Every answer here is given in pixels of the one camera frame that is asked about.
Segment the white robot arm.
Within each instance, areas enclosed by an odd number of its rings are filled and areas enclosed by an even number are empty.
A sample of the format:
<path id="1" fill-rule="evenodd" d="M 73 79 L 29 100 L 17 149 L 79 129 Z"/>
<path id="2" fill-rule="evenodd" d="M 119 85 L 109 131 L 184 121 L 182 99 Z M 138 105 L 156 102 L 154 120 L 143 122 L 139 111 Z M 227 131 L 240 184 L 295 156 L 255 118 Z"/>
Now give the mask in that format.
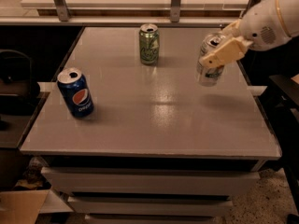
<path id="1" fill-rule="evenodd" d="M 299 0 L 263 0 L 221 33 L 224 39 L 200 59 L 215 68 L 242 59 L 249 49 L 267 51 L 299 36 Z"/>

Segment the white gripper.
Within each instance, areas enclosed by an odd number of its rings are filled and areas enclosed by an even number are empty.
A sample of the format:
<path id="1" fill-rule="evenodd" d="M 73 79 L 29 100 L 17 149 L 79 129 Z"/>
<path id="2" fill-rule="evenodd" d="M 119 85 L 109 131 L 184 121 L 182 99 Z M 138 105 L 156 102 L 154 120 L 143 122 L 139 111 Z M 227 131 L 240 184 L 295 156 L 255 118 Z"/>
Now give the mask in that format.
<path id="1" fill-rule="evenodd" d="M 223 28 L 227 36 L 220 44 L 199 59 L 206 68 L 216 68 L 242 59 L 249 47 L 257 51 L 281 45 L 281 25 L 274 4 L 252 7 L 242 18 Z"/>

